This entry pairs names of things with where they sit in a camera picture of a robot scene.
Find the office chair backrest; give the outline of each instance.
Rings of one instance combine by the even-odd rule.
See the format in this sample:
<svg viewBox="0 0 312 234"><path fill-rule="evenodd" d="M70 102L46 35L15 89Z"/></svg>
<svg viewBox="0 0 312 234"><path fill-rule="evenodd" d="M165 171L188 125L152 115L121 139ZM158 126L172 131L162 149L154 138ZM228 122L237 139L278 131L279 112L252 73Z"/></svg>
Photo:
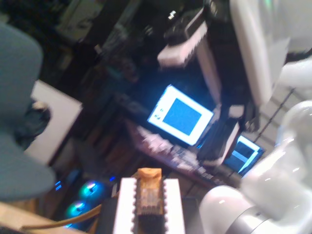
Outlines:
<svg viewBox="0 0 312 234"><path fill-rule="evenodd" d="M42 51L19 30L0 23L0 124L20 124L38 78Z"/></svg>

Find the yellow cable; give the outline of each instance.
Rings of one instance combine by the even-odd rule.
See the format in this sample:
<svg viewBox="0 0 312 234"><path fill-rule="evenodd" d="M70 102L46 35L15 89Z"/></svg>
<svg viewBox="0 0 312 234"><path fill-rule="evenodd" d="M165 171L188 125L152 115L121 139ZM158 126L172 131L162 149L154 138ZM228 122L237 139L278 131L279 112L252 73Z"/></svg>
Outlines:
<svg viewBox="0 0 312 234"><path fill-rule="evenodd" d="M54 222L51 224L22 226L21 229L22 230L49 229L49 228L63 227L63 226L70 224L70 223L79 223L79 222L85 221L87 219L90 219L90 218L98 215L101 211L101 206L102 205L98 205L97 207L93 208L92 210L88 211L87 213L81 214L81 215L74 217L74 218L65 219L65 220Z"/></svg>

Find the chair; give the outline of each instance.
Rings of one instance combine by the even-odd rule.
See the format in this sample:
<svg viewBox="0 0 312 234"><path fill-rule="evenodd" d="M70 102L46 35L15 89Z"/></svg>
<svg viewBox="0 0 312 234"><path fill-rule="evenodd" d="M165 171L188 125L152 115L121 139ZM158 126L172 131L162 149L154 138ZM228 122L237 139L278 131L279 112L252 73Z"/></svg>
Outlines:
<svg viewBox="0 0 312 234"><path fill-rule="evenodd" d="M0 23L0 201L38 197L54 186L54 173L24 154L14 139L31 102L42 63L39 45Z"/></svg>

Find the blue screen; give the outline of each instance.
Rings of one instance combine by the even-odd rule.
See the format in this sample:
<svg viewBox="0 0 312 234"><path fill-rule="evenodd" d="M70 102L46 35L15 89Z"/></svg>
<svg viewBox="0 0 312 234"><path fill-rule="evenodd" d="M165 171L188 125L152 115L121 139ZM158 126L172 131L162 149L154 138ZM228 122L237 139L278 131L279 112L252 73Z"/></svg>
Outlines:
<svg viewBox="0 0 312 234"><path fill-rule="evenodd" d="M163 122L189 136L200 117L201 113L176 98Z"/></svg>
<svg viewBox="0 0 312 234"><path fill-rule="evenodd" d="M263 150L243 136L239 139L232 155L224 161L224 164L243 176L262 156Z"/></svg>

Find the computer monitor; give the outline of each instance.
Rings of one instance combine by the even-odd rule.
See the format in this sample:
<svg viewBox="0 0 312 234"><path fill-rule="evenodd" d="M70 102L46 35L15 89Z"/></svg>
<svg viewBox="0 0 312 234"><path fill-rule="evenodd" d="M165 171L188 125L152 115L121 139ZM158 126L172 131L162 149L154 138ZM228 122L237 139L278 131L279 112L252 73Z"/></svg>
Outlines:
<svg viewBox="0 0 312 234"><path fill-rule="evenodd" d="M223 164L243 176L257 163L263 153L264 150L259 146L240 136L232 155Z"/></svg>
<svg viewBox="0 0 312 234"><path fill-rule="evenodd" d="M169 85L147 121L188 145L195 145L213 115L213 112Z"/></svg>

